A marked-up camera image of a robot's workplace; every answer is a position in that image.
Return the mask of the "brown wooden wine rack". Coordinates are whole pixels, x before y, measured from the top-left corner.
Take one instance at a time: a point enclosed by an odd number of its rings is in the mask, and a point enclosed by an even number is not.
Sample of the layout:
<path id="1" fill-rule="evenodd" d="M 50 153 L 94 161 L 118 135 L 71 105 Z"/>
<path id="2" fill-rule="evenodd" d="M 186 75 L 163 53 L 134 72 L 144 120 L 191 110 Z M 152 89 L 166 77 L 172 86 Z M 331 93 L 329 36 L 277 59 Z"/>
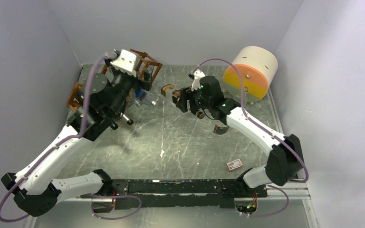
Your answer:
<path id="1" fill-rule="evenodd" d="M 163 64 L 150 56 L 147 52 L 141 52 L 132 48 L 129 51 L 133 52 L 137 56 L 134 70 L 138 78 L 144 79 L 144 72 L 147 72 L 150 74 L 151 83 L 153 83 Z M 80 92 L 81 94 L 83 94 L 82 87 L 84 86 L 84 82 L 85 80 L 75 83 L 66 103 L 66 106 L 70 108 L 74 113 L 82 105 L 82 101 L 78 101 L 76 99 L 76 96 Z"/>

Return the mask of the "green glass wine bottle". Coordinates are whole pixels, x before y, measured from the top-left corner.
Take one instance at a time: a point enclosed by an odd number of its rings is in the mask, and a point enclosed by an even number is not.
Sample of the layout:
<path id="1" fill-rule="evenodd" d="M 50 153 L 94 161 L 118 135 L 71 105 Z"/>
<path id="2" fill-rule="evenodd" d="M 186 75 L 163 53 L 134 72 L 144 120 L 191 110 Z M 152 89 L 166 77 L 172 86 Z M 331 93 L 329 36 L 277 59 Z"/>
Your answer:
<path id="1" fill-rule="evenodd" d="M 129 118 L 125 113 L 120 113 L 119 116 L 116 118 L 117 120 L 124 120 L 127 125 L 133 125 L 134 121 L 132 118 Z"/>

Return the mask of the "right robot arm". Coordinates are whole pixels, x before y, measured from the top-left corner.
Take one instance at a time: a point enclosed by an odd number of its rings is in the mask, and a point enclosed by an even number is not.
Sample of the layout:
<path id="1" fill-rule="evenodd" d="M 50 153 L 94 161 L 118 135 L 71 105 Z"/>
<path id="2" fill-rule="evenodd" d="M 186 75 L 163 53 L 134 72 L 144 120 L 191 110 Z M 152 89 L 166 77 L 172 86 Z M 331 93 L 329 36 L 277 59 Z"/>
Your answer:
<path id="1" fill-rule="evenodd" d="M 294 134 L 285 136 L 268 128 L 252 117 L 232 98 L 226 98 L 221 85 L 214 76 L 205 76 L 198 80 L 199 86 L 185 87 L 171 93 L 172 102 L 183 113 L 191 112 L 202 118 L 209 112 L 214 120 L 234 128 L 267 155 L 267 163 L 250 168 L 240 175 L 237 189 L 240 195 L 250 196 L 260 185 L 275 184 L 284 186 L 303 168 L 299 138 Z"/>

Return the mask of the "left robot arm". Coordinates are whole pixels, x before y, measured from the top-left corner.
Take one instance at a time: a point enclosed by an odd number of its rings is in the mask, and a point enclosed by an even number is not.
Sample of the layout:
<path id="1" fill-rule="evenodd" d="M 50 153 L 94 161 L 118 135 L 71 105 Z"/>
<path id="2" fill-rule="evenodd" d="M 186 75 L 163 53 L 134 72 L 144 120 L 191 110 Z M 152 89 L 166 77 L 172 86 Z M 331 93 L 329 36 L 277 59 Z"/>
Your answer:
<path id="1" fill-rule="evenodd" d="M 8 194 L 27 216 L 41 216 L 76 196 L 115 195 L 113 181 L 102 169 L 79 177 L 57 178 L 80 148 L 107 128 L 118 128 L 115 119 L 124 113 L 127 99 L 136 90 L 150 90 L 153 81 L 147 70 L 138 76 L 116 72 L 114 79 L 111 82 L 104 74 L 95 73 L 88 78 L 90 87 L 85 82 L 76 83 L 67 102 L 73 113 L 57 138 L 27 167 L 1 178 Z"/>

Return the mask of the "dark small bottle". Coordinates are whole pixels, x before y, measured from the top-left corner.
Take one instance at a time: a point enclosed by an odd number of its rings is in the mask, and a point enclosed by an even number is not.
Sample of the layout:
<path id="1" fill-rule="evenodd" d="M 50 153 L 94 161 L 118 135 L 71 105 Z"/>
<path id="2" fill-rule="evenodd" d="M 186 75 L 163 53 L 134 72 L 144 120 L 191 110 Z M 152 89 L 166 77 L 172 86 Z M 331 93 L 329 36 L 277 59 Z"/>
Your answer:
<path id="1" fill-rule="evenodd" d="M 198 119 L 205 117 L 200 105 L 202 92 L 199 89 L 192 91 L 191 86 L 177 89 L 173 84 L 166 84 L 160 88 L 160 94 L 183 113 L 191 112 Z"/>

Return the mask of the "blue plastic water bottle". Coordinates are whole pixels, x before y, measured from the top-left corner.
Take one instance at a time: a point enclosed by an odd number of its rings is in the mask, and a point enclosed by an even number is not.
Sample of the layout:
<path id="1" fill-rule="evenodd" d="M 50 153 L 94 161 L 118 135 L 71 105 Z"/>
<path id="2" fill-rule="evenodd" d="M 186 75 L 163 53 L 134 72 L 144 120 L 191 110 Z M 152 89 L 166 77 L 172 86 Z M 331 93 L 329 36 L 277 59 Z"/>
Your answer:
<path id="1" fill-rule="evenodd" d="M 135 90 L 134 101 L 136 106 L 156 105 L 159 102 L 158 95 L 144 89 Z"/>

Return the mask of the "clear square glass bottle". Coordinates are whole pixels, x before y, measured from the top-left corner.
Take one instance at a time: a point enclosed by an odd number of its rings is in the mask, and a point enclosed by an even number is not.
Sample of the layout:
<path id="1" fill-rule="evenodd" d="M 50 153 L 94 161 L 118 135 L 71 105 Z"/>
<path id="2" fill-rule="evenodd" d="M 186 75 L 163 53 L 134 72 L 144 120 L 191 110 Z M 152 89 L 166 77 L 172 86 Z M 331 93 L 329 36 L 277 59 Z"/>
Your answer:
<path id="1" fill-rule="evenodd" d="M 216 123 L 213 128 L 213 133 L 216 135 L 224 135 L 227 133 L 229 128 L 230 127 L 228 125 L 224 125 L 222 123 L 221 124 Z"/>

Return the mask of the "cream orange cylindrical box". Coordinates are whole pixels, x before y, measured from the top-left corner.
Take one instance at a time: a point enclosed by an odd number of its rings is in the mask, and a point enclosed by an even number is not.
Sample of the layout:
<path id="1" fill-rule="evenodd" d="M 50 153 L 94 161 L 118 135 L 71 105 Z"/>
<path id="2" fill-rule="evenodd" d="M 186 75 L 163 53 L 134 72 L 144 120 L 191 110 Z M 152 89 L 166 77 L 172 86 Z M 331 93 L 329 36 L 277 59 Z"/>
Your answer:
<path id="1" fill-rule="evenodd" d="M 246 103 L 263 99 L 279 66 L 277 58 L 270 51 L 257 46 L 243 48 L 232 64 L 242 76 Z"/>

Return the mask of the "small red white box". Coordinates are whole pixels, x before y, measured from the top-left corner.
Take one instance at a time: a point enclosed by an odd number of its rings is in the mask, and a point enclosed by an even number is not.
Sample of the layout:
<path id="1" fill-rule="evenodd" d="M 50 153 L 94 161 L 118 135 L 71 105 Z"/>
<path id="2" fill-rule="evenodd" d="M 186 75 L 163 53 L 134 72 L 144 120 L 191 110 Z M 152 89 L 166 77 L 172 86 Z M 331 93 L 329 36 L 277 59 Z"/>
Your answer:
<path id="1" fill-rule="evenodd" d="M 230 162 L 227 162 L 226 166 L 229 171 L 233 171 L 233 170 L 236 170 L 236 169 L 242 167 L 243 163 L 242 163 L 241 159 L 235 159 Z"/>

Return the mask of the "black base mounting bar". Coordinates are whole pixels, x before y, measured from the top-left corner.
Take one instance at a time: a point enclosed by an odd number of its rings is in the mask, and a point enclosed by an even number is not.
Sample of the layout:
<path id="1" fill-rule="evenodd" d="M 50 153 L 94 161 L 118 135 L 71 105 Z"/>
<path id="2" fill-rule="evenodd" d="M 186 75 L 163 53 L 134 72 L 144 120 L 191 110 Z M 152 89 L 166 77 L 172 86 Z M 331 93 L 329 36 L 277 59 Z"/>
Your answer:
<path id="1" fill-rule="evenodd" d="M 120 196 L 115 209 L 166 207 L 235 208 L 235 200 L 267 197 L 264 185 L 254 189 L 238 179 L 139 180 L 113 179 L 98 196 Z"/>

